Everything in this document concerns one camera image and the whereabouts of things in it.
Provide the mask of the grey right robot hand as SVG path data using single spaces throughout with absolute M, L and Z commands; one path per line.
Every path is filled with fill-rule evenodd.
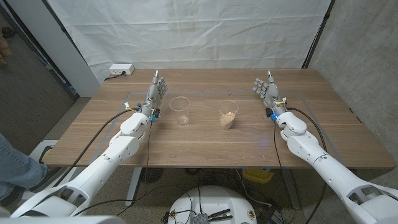
M 278 117 L 287 111 L 285 107 L 286 99 L 282 98 L 279 94 L 272 70 L 267 71 L 267 78 L 267 82 L 257 78 L 252 89 L 259 95 L 266 109 L 271 110 L 267 114 L 273 114 L 275 117 Z

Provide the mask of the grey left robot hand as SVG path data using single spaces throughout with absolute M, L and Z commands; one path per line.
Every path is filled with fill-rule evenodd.
M 152 79 L 147 96 L 141 106 L 141 113 L 151 117 L 153 112 L 160 108 L 162 99 L 167 92 L 167 84 L 164 77 L 159 77 L 159 71 L 156 70 Z

